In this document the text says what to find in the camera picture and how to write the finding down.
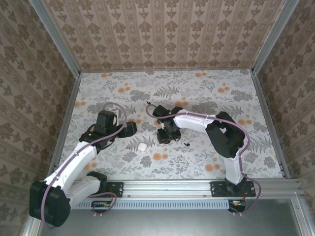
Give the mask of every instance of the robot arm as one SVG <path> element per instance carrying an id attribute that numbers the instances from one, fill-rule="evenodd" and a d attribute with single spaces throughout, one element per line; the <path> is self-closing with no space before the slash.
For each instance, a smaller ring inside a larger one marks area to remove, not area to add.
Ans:
<path id="1" fill-rule="evenodd" d="M 180 113 L 181 115 L 173 118 L 159 119 L 163 124 L 163 128 L 157 131 L 159 143 L 167 144 L 172 140 L 178 140 L 181 137 L 181 128 L 193 129 L 205 133 L 210 138 L 218 154 L 224 157 L 226 180 L 233 185 L 241 183 L 244 176 L 240 170 L 238 152 L 244 145 L 245 134 L 231 124 L 204 118 L 205 116 L 202 114 L 188 112 L 181 107 L 175 107 L 170 111 L 159 105 L 155 108 L 153 115 L 163 117 L 176 113 Z M 216 117 L 234 122 L 226 112 L 206 117 Z"/>
<path id="2" fill-rule="evenodd" d="M 110 111 L 101 111 L 96 120 L 96 124 L 92 125 L 79 139 L 79 143 L 73 150 L 72 154 L 63 162 L 57 170 L 48 176 L 43 182 L 35 181 L 30 189 L 30 216 L 41 219 L 41 203 L 44 192 L 51 184 L 45 202 L 45 220 L 47 223 L 59 227 L 68 218 L 71 209 L 80 203 L 83 199 L 94 193 L 106 192 L 107 176 L 90 172 L 87 176 L 73 185 L 73 182 L 81 173 L 83 168 L 96 155 L 106 147 L 108 142 L 113 142 L 115 138 L 124 138 L 134 135 L 137 131 L 135 122 L 127 122 L 127 126 L 123 128 L 116 137 L 105 139 L 83 149 L 79 154 L 78 150 L 89 143 L 113 134 L 119 130 L 122 125 L 116 126 L 114 119 L 116 115 Z M 72 159 L 71 164 L 66 164 L 73 155 L 77 155 Z"/>

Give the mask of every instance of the patterned wall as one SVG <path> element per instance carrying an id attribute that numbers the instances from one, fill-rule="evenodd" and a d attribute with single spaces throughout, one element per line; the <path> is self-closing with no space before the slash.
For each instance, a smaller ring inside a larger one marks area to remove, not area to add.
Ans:
<path id="1" fill-rule="evenodd" d="M 0 236 L 19 234 L 74 78 L 27 0 L 0 1 Z"/>
<path id="2" fill-rule="evenodd" d="M 301 0 L 260 70 L 292 177 L 315 215 L 315 0 Z"/>
<path id="3" fill-rule="evenodd" d="M 284 0 L 44 0 L 81 70 L 251 67 Z"/>

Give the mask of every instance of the small white object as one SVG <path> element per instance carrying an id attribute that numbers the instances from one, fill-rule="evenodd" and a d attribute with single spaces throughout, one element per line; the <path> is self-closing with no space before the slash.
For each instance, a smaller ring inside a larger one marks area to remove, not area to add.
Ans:
<path id="1" fill-rule="evenodd" d="M 148 145 L 146 145 L 145 143 L 139 143 L 138 145 L 138 150 L 139 151 L 146 151 Z"/>

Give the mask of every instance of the patterned surface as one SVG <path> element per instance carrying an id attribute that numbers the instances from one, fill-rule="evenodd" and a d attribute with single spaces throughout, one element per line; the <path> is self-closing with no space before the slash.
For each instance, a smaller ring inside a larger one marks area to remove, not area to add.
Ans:
<path id="1" fill-rule="evenodd" d="M 0 1 L 0 236 L 16 236 L 43 179 L 74 78 L 27 1 Z"/>
<path id="2" fill-rule="evenodd" d="M 251 67 L 284 0 L 44 0 L 81 70 Z"/>
<path id="3" fill-rule="evenodd" d="M 182 106 L 202 114 L 228 112 L 252 137 L 250 150 L 243 156 L 245 172 L 251 177 L 282 177 L 249 70 L 92 73 L 81 78 L 62 162 L 108 101 L 123 105 L 128 119 L 138 127 L 136 135 L 117 139 L 100 152 L 81 177 L 91 170 L 111 179 L 225 176 L 223 159 L 205 134 L 183 129 L 180 141 L 160 145 L 157 141 L 160 125 L 146 115 L 146 101 L 169 109 Z M 145 152 L 137 151 L 139 142 L 148 145 Z"/>
<path id="4" fill-rule="evenodd" d="M 315 215 L 315 1 L 301 0 L 259 72 L 292 177 Z"/>

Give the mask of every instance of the floral tablecloth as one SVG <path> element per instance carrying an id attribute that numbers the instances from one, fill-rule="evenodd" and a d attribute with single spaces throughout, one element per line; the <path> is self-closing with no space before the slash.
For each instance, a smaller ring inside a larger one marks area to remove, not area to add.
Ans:
<path id="1" fill-rule="evenodd" d="M 138 131 L 130 138 L 116 139 L 84 168 L 80 177 L 94 170 L 117 180 L 224 178 L 223 157 L 216 153 L 206 134 L 181 129 L 178 142 L 160 145 L 160 125 L 146 115 L 146 101 L 170 110 L 181 106 L 202 114 L 229 113 L 252 138 L 249 150 L 243 154 L 245 173 L 259 178 L 282 177 L 249 70 L 81 74 L 61 163 L 109 101 L 126 108 L 128 120 L 137 123 Z M 148 145 L 145 152 L 137 150 L 140 142 Z"/>

